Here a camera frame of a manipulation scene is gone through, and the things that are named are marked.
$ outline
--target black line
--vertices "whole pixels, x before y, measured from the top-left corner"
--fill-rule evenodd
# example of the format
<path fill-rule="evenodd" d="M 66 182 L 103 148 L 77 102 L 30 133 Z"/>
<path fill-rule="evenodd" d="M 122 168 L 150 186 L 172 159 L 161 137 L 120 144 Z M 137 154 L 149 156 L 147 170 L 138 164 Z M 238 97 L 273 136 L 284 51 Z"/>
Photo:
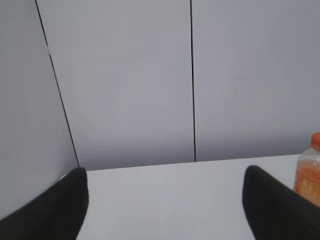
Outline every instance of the black line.
<path fill-rule="evenodd" d="M 195 115 L 195 75 L 194 75 L 194 29 L 193 29 L 192 0 L 190 0 L 190 31 L 191 31 L 190 40 L 191 40 L 191 76 L 192 76 L 193 154 L 194 154 L 194 161 L 197 162 L 196 115 Z"/>
<path fill-rule="evenodd" d="M 44 28 L 44 25 L 43 25 L 43 23 L 42 23 L 42 19 L 41 19 L 41 15 L 40 15 L 38 3 L 37 3 L 37 0 L 34 0 L 34 1 L 35 1 L 36 9 L 37 9 L 37 11 L 38 11 L 38 15 L 39 15 L 39 18 L 40 18 L 40 23 L 41 23 L 41 26 L 42 26 L 42 31 L 43 31 L 45 43 L 46 43 L 47 47 L 49 47 L 48 41 L 47 41 L 46 32 L 45 32 L 45 28 Z M 58 91 L 59 91 L 59 96 L 60 96 L 60 99 L 61 99 L 62 108 L 63 108 L 65 120 L 66 120 L 66 124 L 67 124 L 68 129 L 69 129 L 69 134 L 70 134 L 70 138 L 71 138 L 71 142 L 72 142 L 72 146 L 73 146 L 73 150 L 74 150 L 74 154 L 75 154 L 75 159 L 76 159 L 76 162 L 77 162 L 78 166 L 80 167 L 80 164 L 79 164 L 79 161 L 78 161 L 78 155 L 77 155 L 76 147 L 75 147 L 75 143 L 74 143 L 74 139 L 73 139 L 73 137 L 72 137 L 71 129 L 70 129 L 70 125 L 69 125 L 69 121 L 68 121 L 68 118 L 67 118 L 67 112 L 66 112 L 65 104 L 64 104 L 64 101 L 63 101 L 63 99 L 62 99 L 62 95 L 61 95 L 61 91 L 60 91 L 60 87 L 59 87 L 59 83 L 58 83 L 58 79 L 57 79 L 57 74 L 56 74 L 54 62 L 52 61 L 52 57 L 51 57 L 50 52 L 49 52 L 49 57 L 50 57 L 50 61 L 51 61 L 51 66 L 52 66 L 52 70 L 53 70 L 53 74 L 54 74 L 56 86 L 57 86 Z"/>

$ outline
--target plastic bottle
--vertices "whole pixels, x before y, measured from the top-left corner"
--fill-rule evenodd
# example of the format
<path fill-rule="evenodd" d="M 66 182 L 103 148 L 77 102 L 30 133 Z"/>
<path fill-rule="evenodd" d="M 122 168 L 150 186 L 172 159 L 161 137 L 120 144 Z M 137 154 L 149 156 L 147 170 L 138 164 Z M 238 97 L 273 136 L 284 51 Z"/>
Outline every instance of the plastic bottle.
<path fill-rule="evenodd" d="M 297 161 L 294 191 L 320 207 L 320 132 L 312 135 L 311 148 Z"/>

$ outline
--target white partition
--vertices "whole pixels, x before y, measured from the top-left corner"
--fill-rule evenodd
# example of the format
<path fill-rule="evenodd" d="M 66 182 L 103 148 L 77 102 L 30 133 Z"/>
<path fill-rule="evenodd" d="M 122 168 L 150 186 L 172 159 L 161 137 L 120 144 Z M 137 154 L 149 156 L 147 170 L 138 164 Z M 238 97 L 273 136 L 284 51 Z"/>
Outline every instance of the white partition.
<path fill-rule="evenodd" d="M 320 130 L 320 1 L 192 5 L 197 160 L 303 152 Z"/>
<path fill-rule="evenodd" d="M 77 166 L 35 1 L 0 1 L 0 219 Z"/>
<path fill-rule="evenodd" d="M 38 0 L 79 163 L 194 160 L 189 0 Z"/>

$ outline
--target desk surface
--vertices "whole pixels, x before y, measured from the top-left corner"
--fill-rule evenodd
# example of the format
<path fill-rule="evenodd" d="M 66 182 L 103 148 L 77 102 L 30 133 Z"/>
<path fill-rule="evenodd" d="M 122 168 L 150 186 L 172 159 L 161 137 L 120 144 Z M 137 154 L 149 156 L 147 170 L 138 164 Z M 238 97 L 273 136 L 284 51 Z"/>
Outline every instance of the desk surface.
<path fill-rule="evenodd" d="M 298 155 L 88 171 L 78 240 L 253 240 L 242 208 L 245 169 L 292 188 Z"/>

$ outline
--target orange bottle cap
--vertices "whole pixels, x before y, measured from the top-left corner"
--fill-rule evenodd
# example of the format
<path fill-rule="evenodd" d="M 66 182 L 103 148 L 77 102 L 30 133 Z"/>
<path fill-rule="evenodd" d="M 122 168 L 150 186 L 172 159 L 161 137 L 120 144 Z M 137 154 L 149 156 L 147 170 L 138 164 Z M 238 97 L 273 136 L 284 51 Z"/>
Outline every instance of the orange bottle cap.
<path fill-rule="evenodd" d="M 316 132 L 312 135 L 311 147 L 320 152 L 320 132 Z"/>

